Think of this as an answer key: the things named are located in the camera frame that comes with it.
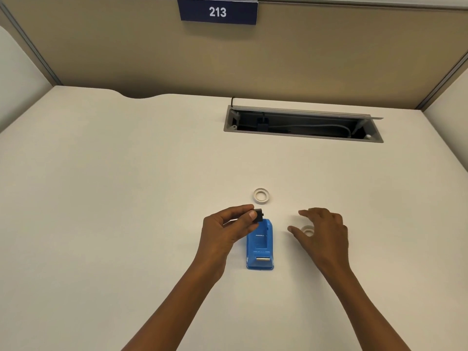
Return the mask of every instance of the dark blue sign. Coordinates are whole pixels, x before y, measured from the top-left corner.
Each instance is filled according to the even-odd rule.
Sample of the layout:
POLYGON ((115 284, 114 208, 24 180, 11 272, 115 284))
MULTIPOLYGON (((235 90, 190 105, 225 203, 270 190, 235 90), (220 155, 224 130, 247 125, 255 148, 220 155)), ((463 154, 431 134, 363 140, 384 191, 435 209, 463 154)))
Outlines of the dark blue sign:
POLYGON ((177 0, 182 21, 257 24, 258 2, 229 0, 177 0))

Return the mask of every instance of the gray cable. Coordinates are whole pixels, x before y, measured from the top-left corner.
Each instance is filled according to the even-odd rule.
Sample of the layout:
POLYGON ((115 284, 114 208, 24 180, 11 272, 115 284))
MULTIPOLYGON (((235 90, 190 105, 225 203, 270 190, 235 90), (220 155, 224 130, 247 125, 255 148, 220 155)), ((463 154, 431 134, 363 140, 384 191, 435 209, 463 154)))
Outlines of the gray cable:
POLYGON ((289 125, 271 125, 269 128, 289 128, 289 127, 338 127, 348 131, 348 138, 351 138, 351 130, 341 124, 289 124, 289 125))

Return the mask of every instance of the desk surface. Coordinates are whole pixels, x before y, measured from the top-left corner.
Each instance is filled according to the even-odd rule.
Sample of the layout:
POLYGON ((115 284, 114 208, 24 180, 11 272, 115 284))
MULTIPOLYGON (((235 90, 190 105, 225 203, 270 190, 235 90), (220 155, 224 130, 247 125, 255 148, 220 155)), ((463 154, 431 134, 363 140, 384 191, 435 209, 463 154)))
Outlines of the desk surface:
POLYGON ((230 99, 135 100, 55 87, 0 134, 0 349, 120 350, 193 259, 204 216, 249 203, 273 271, 245 240, 180 350, 359 350, 294 238, 297 210, 349 227, 350 261, 414 350, 468 348, 468 173, 420 111, 235 99, 383 117, 383 144, 223 131, 230 99))

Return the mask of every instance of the beige partition wall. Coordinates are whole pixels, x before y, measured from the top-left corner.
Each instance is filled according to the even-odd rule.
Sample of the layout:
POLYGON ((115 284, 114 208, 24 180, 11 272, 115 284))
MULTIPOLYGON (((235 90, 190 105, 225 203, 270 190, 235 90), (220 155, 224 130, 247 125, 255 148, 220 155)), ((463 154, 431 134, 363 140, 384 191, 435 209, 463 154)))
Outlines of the beige partition wall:
POLYGON ((176 0, 3 0, 64 85, 415 108, 468 50, 468 11, 261 2, 256 26, 176 0))

